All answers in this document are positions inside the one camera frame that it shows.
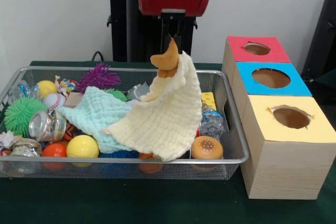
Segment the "shape sorter box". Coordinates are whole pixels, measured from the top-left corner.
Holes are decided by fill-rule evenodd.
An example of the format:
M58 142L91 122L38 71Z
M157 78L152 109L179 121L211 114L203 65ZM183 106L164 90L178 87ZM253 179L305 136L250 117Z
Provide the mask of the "shape sorter box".
M313 97L249 95L243 128L249 198L317 198L336 155L336 132Z
M232 93L240 118L248 94L311 96L291 63L237 62Z
M228 76L230 85L236 62L291 63L284 48L275 37L235 37L226 39L222 72Z

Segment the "table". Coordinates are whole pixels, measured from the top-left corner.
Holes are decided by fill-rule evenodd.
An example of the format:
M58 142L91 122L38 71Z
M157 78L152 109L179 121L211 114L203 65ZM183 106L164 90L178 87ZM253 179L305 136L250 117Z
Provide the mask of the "table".
M109 62L148 68L150 63ZM96 62L33 61L94 67ZM221 68L196 64L197 69ZM317 200L249 200L241 171L229 181L0 179L2 223L335 223L336 164Z

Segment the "purple spiky ball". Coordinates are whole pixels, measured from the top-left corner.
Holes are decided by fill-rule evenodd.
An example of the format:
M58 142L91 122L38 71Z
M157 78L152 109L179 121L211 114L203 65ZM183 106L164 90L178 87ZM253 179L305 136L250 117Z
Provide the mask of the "purple spiky ball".
M120 83L121 80L119 76L117 76L117 73L109 73L109 66L100 63L80 79L78 91L84 94L87 87L111 89L113 86L119 85Z

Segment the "wire mesh basket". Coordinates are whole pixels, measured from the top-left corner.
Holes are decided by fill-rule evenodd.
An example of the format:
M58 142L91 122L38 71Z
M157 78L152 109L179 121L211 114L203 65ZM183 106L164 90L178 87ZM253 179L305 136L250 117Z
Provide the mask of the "wire mesh basket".
M4 113L12 85L25 80L31 87L42 80L61 78L79 80L90 68L27 67L19 69L0 94L0 132L5 132ZM154 69L109 69L122 83L116 88L129 90L138 83L152 83ZM213 92L217 110L225 115L226 132L220 137L223 159L176 159L162 163L137 158L62 158L0 156L0 177L26 178L152 178L152 179L222 179L231 178L239 164L249 158L249 151L228 79L220 71L198 70L202 92ZM160 171L144 173L140 166L157 164Z

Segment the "baseball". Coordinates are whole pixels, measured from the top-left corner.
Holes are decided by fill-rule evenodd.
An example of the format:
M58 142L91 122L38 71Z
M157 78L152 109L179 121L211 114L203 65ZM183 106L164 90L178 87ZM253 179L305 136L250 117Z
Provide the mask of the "baseball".
M43 99L43 104L49 110L55 110L62 107L65 104L66 98L62 94L49 94Z

